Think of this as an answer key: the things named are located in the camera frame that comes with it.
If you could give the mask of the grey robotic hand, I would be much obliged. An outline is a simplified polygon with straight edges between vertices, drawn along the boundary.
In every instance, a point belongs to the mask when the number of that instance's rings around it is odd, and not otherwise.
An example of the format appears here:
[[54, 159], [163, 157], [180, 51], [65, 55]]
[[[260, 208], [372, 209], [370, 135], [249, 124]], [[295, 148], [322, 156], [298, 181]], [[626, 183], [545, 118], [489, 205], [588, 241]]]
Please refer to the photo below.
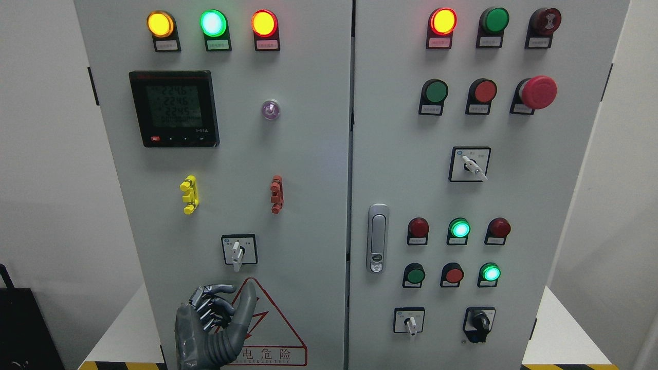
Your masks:
[[237, 307], [219, 293], [233, 293], [230, 284], [199, 286], [176, 312], [178, 369], [219, 369], [237, 359], [244, 346], [257, 303], [252, 283], [242, 289]]

